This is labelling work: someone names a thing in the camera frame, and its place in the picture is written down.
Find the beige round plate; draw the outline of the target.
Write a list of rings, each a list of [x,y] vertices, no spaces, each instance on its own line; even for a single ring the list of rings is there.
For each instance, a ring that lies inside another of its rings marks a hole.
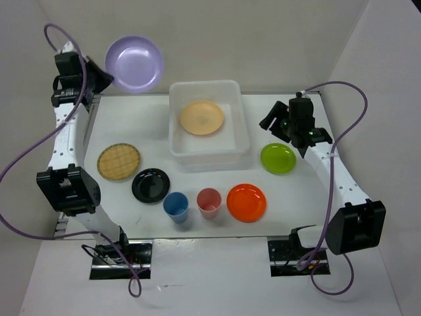
[[[224,122],[223,110],[214,102],[194,101],[180,114],[180,124],[189,133],[205,136],[216,132]]]

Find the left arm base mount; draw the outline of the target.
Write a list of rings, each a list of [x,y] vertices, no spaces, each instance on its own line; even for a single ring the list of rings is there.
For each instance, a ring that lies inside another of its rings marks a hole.
[[[98,246],[82,244],[81,248],[91,257],[90,280],[129,280],[132,277],[127,264],[117,253],[112,256],[100,254]],[[124,254],[129,264],[143,279],[151,278],[152,240],[129,240],[128,251]]]

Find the yellow woven pattern plate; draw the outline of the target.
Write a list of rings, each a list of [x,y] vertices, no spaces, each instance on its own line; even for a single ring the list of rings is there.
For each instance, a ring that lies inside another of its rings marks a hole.
[[[101,152],[96,166],[104,179],[119,181],[133,175],[140,164],[141,154],[136,147],[127,143],[117,143]]]

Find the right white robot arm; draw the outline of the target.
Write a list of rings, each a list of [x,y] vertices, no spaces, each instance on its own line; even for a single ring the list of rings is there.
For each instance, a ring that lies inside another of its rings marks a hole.
[[[297,93],[288,104],[275,102],[259,125],[296,148],[331,195],[329,204],[334,215],[323,230],[328,249],[341,255],[378,246],[384,227],[385,205],[371,200],[358,186],[328,131],[316,127],[310,98]]]

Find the purple round plate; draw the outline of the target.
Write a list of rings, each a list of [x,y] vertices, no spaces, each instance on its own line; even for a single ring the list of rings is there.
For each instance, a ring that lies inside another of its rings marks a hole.
[[[113,84],[123,92],[146,93],[161,82],[164,58],[160,49],[148,38],[124,36],[108,48],[105,70],[113,76]]]

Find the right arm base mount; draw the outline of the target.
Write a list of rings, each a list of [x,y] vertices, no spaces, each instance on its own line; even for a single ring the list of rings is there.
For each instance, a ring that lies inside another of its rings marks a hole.
[[[307,276],[314,269],[315,275],[330,275],[328,257],[325,251],[319,251],[311,264],[302,271],[297,270],[298,260],[306,253],[312,251],[312,248],[304,248],[300,242],[293,245],[291,239],[287,236],[279,238],[269,238],[268,256],[270,262],[271,277],[296,277]]]

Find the green round plate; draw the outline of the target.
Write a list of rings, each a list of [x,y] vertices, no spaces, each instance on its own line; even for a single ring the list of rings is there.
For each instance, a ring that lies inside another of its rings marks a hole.
[[[260,162],[272,174],[286,174],[295,168],[296,156],[287,145],[272,143],[260,151]]]

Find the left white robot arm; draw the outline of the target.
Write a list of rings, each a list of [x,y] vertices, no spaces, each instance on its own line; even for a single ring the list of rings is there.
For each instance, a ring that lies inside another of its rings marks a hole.
[[[103,210],[100,187],[84,168],[95,95],[113,78],[88,57],[81,64],[71,42],[55,55],[55,64],[59,74],[51,102],[60,131],[47,170],[37,174],[36,182],[55,211],[94,233],[95,252],[102,262],[121,264],[131,255],[128,239]]]

